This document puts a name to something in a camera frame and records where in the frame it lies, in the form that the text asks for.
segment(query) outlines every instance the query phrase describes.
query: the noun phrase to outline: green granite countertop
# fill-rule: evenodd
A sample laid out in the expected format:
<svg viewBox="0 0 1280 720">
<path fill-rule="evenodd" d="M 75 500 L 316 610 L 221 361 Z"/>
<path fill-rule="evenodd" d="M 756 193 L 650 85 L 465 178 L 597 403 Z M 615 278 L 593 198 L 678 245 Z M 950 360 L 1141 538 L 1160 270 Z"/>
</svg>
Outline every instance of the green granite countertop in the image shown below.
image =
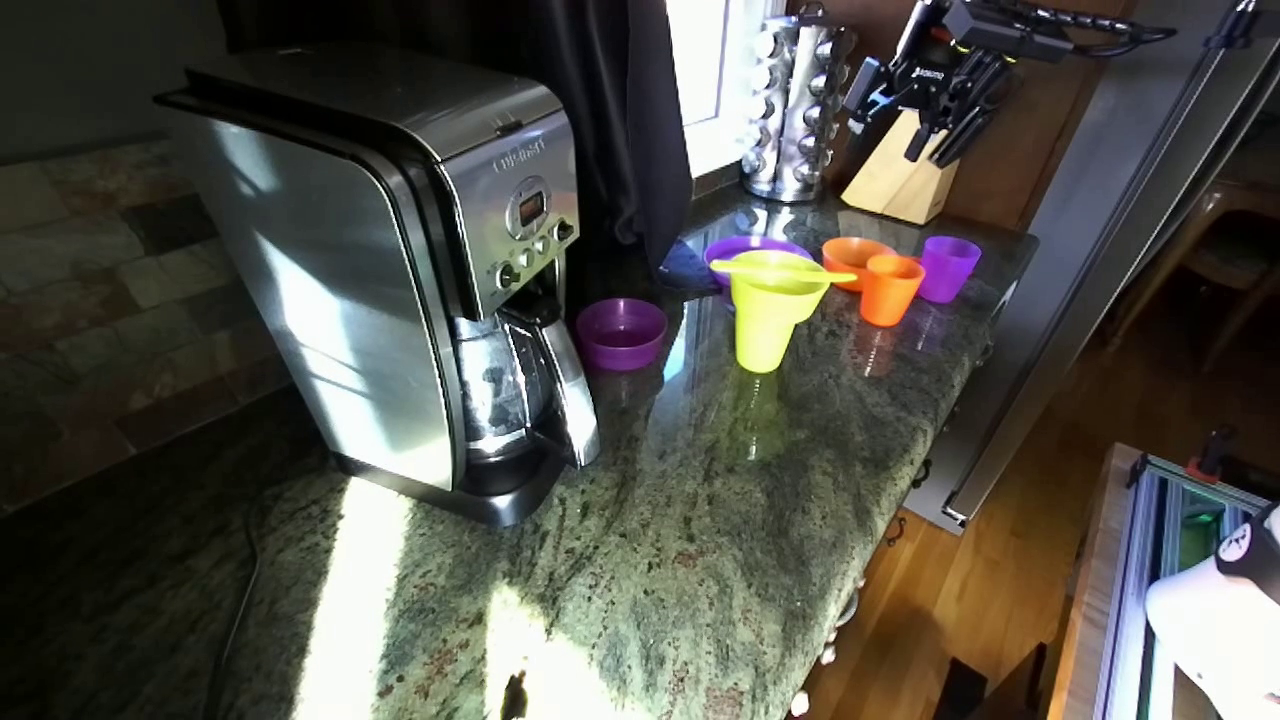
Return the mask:
<svg viewBox="0 0 1280 720">
<path fill-rule="evenodd" d="M 591 377 L 599 460 L 515 528 L 338 474 L 292 391 L 0 520 L 0 715 L 196 716 L 261 495 L 224 717 L 783 716 L 1036 243 L 733 188 L 694 214 L 662 273 L 681 290 L 586 283 L 660 302 L 666 355 Z M 750 227 L 815 255 L 948 231 L 984 255 L 956 302 L 918 300 L 888 331 L 832 290 L 753 375 L 698 260 Z"/>
</svg>

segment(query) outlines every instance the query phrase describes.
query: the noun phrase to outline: stainless steel coffee maker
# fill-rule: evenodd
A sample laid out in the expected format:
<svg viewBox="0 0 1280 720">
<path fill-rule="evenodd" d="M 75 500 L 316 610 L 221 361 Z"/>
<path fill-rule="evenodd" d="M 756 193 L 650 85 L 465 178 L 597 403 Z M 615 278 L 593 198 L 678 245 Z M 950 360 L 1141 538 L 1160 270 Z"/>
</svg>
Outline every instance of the stainless steel coffee maker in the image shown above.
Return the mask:
<svg viewBox="0 0 1280 720">
<path fill-rule="evenodd" d="M 343 469 L 507 525 L 594 460 L 562 314 L 573 140 L 550 91 L 356 44 L 187 78 L 156 101 Z"/>
</svg>

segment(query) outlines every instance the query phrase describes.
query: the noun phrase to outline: yellow cup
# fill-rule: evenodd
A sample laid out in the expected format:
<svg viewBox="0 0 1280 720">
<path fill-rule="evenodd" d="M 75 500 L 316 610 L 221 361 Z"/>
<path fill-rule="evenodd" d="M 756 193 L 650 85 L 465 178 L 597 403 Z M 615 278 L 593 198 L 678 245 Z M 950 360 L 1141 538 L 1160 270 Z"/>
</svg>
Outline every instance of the yellow cup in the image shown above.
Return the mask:
<svg viewBox="0 0 1280 720">
<path fill-rule="evenodd" d="M 749 264 L 796 270 L 822 270 L 822 265 L 781 250 L 753 250 L 733 258 Z M 831 283 L 785 277 L 730 275 L 730 293 L 737 316 L 733 340 L 737 364 L 753 373 L 772 373 L 782 364 L 795 327 L 813 315 Z"/>
</svg>

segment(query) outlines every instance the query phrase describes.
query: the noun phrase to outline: purple cup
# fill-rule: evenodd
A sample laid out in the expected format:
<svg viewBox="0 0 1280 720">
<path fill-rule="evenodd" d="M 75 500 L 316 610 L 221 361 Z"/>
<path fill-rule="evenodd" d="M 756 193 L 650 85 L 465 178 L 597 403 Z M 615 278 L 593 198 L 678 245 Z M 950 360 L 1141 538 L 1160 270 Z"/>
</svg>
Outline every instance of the purple cup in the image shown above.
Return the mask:
<svg viewBox="0 0 1280 720">
<path fill-rule="evenodd" d="M 703 252 L 703 261 L 705 261 L 709 266 L 712 260 L 732 260 L 748 250 L 781 250 L 783 252 L 790 252 L 792 255 L 813 260 L 813 255 L 810 255 L 808 250 L 794 242 L 759 234 L 736 234 L 733 237 L 717 240 L 707 246 L 707 250 Z M 716 270 L 712 270 L 712 274 L 716 275 L 716 282 L 719 283 L 721 287 L 728 287 L 728 275 L 726 273 L 717 273 Z"/>
<path fill-rule="evenodd" d="M 588 365 L 602 370 L 639 370 L 658 357 L 667 334 L 660 307 L 634 297 L 611 297 L 577 316 L 577 345 Z"/>
<path fill-rule="evenodd" d="M 955 300 L 979 258 L 982 249 L 968 240 L 946 234 L 925 240 L 920 252 L 920 265 L 924 266 L 924 282 L 918 291 L 920 297 L 938 305 Z"/>
</svg>

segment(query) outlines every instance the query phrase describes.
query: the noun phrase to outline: stainless steel refrigerator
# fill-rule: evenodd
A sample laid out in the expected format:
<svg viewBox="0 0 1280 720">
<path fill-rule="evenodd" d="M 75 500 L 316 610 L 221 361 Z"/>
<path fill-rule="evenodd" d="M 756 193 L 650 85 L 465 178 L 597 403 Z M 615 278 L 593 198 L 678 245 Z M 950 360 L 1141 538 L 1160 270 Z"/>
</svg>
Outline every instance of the stainless steel refrigerator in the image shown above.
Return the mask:
<svg viewBox="0 0 1280 720">
<path fill-rule="evenodd" d="M 906 500 L 911 511 L 964 532 L 1107 307 L 1266 101 L 1275 38 L 1204 49 L 1236 5 L 1138 4 L 1133 19 L 1179 35 L 1110 60 L 1032 220 L 1039 250 L 995 327 L 991 357 L 929 451 L 929 478 Z"/>
</svg>

